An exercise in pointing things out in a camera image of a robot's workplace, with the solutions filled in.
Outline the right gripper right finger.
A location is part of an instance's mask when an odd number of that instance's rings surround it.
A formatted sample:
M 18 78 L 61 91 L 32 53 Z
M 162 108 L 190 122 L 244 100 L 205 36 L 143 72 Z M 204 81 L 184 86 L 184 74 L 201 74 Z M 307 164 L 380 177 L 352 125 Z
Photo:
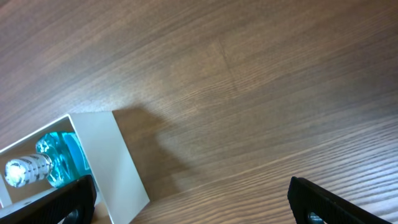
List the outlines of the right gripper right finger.
M 302 177 L 292 177 L 287 198 L 297 224 L 389 224 Z

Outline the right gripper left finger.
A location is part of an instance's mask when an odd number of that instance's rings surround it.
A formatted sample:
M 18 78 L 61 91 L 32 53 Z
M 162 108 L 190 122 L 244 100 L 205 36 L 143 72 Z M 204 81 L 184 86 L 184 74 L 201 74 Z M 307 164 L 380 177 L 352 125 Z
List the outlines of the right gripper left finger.
M 96 189 L 91 175 L 56 189 L 32 204 L 1 218 L 1 223 L 91 223 Z

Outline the blue mouthwash bottle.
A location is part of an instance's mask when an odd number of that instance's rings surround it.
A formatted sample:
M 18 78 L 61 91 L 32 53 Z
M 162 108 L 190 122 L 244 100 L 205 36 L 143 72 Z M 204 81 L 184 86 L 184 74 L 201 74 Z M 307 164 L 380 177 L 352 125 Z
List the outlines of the blue mouthwash bottle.
M 92 171 L 74 132 L 51 132 L 35 144 L 36 153 L 11 159 L 5 165 L 5 180 L 15 188 L 46 179 L 61 188 Z

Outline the white cream tube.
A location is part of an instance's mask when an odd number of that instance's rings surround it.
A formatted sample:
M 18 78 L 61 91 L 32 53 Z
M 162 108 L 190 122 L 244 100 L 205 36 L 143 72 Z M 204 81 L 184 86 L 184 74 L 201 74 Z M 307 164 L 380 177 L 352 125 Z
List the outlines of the white cream tube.
M 7 192 L 7 190 L 1 190 L 1 205 L 3 208 L 1 209 L 1 218 L 5 218 L 7 215 L 12 214 L 13 212 L 16 212 L 33 202 L 45 197 L 46 195 L 56 191 L 56 188 L 52 188 L 49 190 L 46 190 L 44 192 L 41 192 L 39 194 L 33 195 L 29 198 L 26 198 L 24 200 L 21 200 L 20 202 L 11 202 L 11 198 Z

